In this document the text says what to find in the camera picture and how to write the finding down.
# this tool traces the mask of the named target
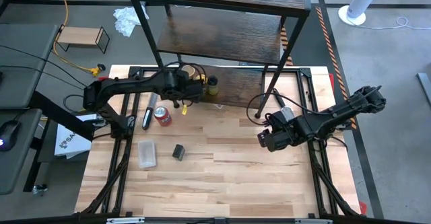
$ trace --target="wooden stool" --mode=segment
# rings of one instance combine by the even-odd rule
[[[103,35],[106,35],[105,37],[108,38],[104,49],[100,46],[100,42],[106,40],[102,39]],[[69,49],[70,44],[97,46],[104,54],[108,48],[109,41],[110,38],[103,26],[100,28],[80,28],[61,25],[60,36],[57,39],[57,44],[65,52]],[[66,49],[64,49],[60,43],[67,44]]]

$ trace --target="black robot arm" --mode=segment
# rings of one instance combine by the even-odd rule
[[[262,147],[277,151],[288,145],[297,146],[313,139],[327,139],[335,128],[359,113],[377,113],[383,110],[386,99],[379,87],[366,86],[356,91],[346,101],[319,113],[286,118],[282,111],[270,114],[267,125],[272,127],[257,135]]]
[[[84,89],[84,108],[97,112],[110,124],[111,137],[124,139],[130,134],[133,118],[118,115],[108,104],[111,97],[118,94],[154,92],[162,100],[172,100],[178,107],[177,100],[199,102],[203,96],[203,82],[189,79],[185,71],[163,68],[151,77],[136,75],[128,79],[104,79],[93,82]]]

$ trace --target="desk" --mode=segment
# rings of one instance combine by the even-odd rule
[[[1,24],[0,44],[47,59],[57,35],[57,30],[58,27],[54,25]],[[29,110],[29,112],[33,113],[25,113],[22,116],[24,120],[19,131],[17,145],[11,151],[0,153],[0,165],[7,166],[0,168],[0,176],[2,177],[0,194],[8,194],[13,190],[42,113],[66,127],[72,124],[74,132],[80,133],[80,130],[84,130],[82,135],[88,139],[92,138],[94,129],[92,126],[84,125],[80,127],[79,124],[82,122],[79,119],[36,91],[36,86],[42,74],[40,71],[43,71],[46,65],[46,61],[42,59],[0,47],[0,71],[3,72],[3,78],[0,83],[0,120],[10,118],[10,112],[16,112],[9,109],[41,109],[41,111]],[[29,67],[40,71],[2,66]],[[28,124],[33,124],[34,122],[36,122],[35,127],[28,126]],[[36,148],[38,152],[30,168],[24,191],[31,191],[36,180],[40,166],[40,163],[37,162],[40,145],[39,143]]]
[[[27,152],[33,141],[34,132],[38,127],[39,119],[42,116],[42,110],[2,110],[0,112],[0,125],[13,120],[18,114],[22,114],[17,118],[21,122],[19,129],[21,134],[18,134],[15,146],[6,152],[0,152],[0,194],[10,194],[15,187],[15,183],[20,175],[24,160],[26,160]]]
[[[113,65],[110,77],[127,77],[129,66]],[[326,67],[311,67],[319,110],[335,104]],[[279,92],[299,102],[295,76],[281,74],[275,86]],[[145,217],[307,217],[318,213],[306,144],[288,147],[274,153],[261,148],[256,134],[264,128],[249,122],[244,108],[212,104],[193,104],[187,115],[174,109],[170,101],[157,106],[169,109],[173,123],[161,127],[153,120],[150,129],[141,128],[150,94],[141,94],[141,104],[133,137],[121,212],[133,211]],[[119,112],[123,96],[115,96],[109,104]],[[295,115],[298,107],[286,101]],[[279,110],[270,97],[264,112]],[[342,139],[342,134],[335,136]],[[138,168],[137,142],[156,142],[157,167],[148,171]],[[172,157],[176,144],[185,147],[183,161]],[[358,197],[345,147],[329,140],[327,154],[333,183],[359,212]],[[106,182],[114,140],[99,138],[92,144],[76,211],[84,210]],[[326,188],[322,187],[329,210]],[[116,195],[112,191],[111,204]]]
[[[0,25],[0,44],[9,46],[43,59],[48,59],[58,27],[54,25]],[[0,47],[0,66],[31,67],[43,71],[46,61]],[[30,98],[38,85],[41,72],[31,69],[0,67],[4,72],[0,84],[0,109],[28,107]]]

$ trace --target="red soda can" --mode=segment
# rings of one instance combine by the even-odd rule
[[[159,106],[154,110],[154,118],[160,123],[160,126],[169,126],[172,124],[172,117],[170,117],[168,109]]]

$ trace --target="concrete floor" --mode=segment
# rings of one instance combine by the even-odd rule
[[[349,3],[351,0],[325,1]],[[431,0],[375,0],[374,3],[429,4]],[[70,6],[70,26],[104,26],[110,33],[111,43],[106,54],[102,54],[97,48],[70,48],[63,53],[64,56],[86,67],[104,63],[108,72],[109,66],[113,64],[155,64],[140,27],[135,28],[130,38],[123,37],[114,30],[115,19],[112,14],[116,8],[118,7]],[[327,12],[350,92],[363,85],[383,85],[381,92],[388,100],[386,109],[381,113],[358,117],[385,218],[431,223],[431,169],[428,168],[427,155],[431,152],[427,131],[431,108],[415,77],[418,72],[431,75],[428,49],[431,31],[353,28],[339,21],[337,9],[328,9]],[[149,14],[150,26],[157,39],[164,10],[152,7]],[[0,17],[0,23],[62,24],[64,16],[64,7],[61,5],[9,5]],[[399,16],[408,17],[412,26],[431,26],[429,9],[369,9],[366,26],[394,26]],[[176,59],[171,54],[163,54],[162,58],[165,62]],[[81,71],[61,64],[56,56],[51,55],[50,60],[68,69],[84,83],[93,80]],[[189,57],[187,60],[204,64],[238,64],[234,61],[196,57]],[[46,72],[61,73],[50,65],[46,66]],[[59,90],[53,91],[53,85]],[[66,94],[79,93],[68,85],[59,86],[55,79],[46,75],[42,76],[38,89],[59,105],[63,104],[62,99]],[[78,109],[81,102],[71,99],[70,105]],[[361,201],[368,202],[358,155],[350,140],[352,138],[349,133],[345,137],[350,146],[349,156],[358,195]],[[29,164],[26,164],[22,171],[23,181],[28,168]],[[22,188],[18,186],[10,196],[0,196],[0,207],[6,210],[2,211],[0,220],[72,213],[84,168],[85,163],[54,163],[44,167],[46,174],[40,174],[40,181],[47,183],[50,190],[45,196],[36,197],[20,192]],[[67,179],[60,179],[58,176],[61,172],[70,175]]]

